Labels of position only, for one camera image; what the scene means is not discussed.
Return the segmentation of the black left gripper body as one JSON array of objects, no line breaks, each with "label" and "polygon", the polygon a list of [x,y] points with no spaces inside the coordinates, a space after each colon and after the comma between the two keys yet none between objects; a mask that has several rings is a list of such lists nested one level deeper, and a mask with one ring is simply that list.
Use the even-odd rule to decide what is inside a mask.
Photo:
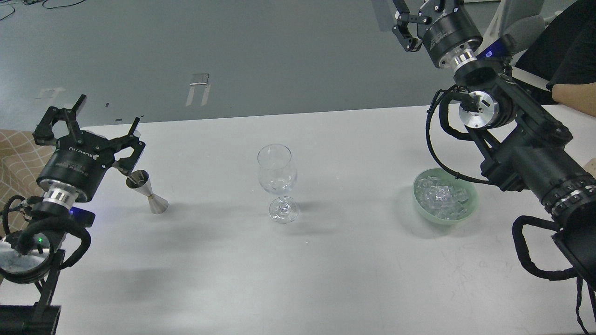
[{"label": "black left gripper body", "polygon": [[92,200],[107,169],[115,162],[115,150],[102,148],[107,138],[93,132],[81,132],[83,144],[68,135],[57,141],[56,149],[43,168],[37,184],[48,191],[52,181],[78,190],[77,203]]}]

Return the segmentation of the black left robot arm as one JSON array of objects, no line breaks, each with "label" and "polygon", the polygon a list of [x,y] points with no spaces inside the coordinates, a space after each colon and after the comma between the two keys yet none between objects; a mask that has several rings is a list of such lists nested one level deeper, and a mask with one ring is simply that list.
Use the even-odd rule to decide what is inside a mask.
[{"label": "black left robot arm", "polygon": [[6,220],[11,212],[28,218],[24,230],[5,230],[1,239],[1,276],[16,284],[33,284],[39,300],[30,305],[3,305],[3,335],[54,335],[61,314],[53,306],[60,272],[81,260],[91,246],[88,228],[95,214],[75,208],[88,203],[96,194],[110,168],[129,178],[145,143],[136,135],[140,117],[128,133],[113,139],[84,131],[76,117],[85,104],[81,95],[71,108],[49,107],[33,132],[38,146],[53,146],[54,152],[36,180],[42,196],[9,201],[2,210]]}]

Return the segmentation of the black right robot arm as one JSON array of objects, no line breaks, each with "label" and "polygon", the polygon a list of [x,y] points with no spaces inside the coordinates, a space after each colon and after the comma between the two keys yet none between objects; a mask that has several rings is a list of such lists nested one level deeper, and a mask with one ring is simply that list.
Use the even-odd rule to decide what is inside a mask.
[{"label": "black right robot arm", "polygon": [[[436,68],[454,71],[454,85],[435,93],[427,113],[426,142],[433,159],[459,180],[496,185],[502,191],[530,189],[536,195],[553,220],[520,216],[514,221],[519,261],[539,278],[574,278],[579,308],[583,286],[595,303],[595,178],[565,152],[572,140],[569,129],[517,83],[545,89],[545,81],[510,64],[545,29],[542,5],[542,0],[503,0],[481,35],[461,0],[426,0],[414,12],[396,0],[392,32],[405,51],[424,47]],[[440,162],[430,138],[435,110],[443,131],[476,144],[484,157],[483,180]],[[554,231],[553,241],[572,267],[539,269],[523,237],[526,225]]]}]

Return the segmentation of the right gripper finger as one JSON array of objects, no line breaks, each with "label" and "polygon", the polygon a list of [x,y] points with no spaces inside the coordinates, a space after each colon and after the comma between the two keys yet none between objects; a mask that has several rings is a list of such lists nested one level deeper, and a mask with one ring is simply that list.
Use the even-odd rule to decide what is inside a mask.
[{"label": "right gripper finger", "polygon": [[410,23],[417,25],[428,25],[430,17],[423,15],[422,12],[413,14],[404,0],[393,0],[396,7],[396,24],[392,28],[394,36],[407,52],[417,52],[422,45],[421,38],[414,37],[408,28]]}]

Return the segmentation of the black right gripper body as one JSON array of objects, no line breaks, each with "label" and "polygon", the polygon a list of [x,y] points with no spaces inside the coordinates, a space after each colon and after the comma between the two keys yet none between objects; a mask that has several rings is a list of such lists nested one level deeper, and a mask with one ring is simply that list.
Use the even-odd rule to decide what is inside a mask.
[{"label": "black right gripper body", "polygon": [[481,46],[482,34],[463,0],[426,0],[419,14],[428,21],[418,25],[417,34],[436,68],[448,67],[455,50]]}]

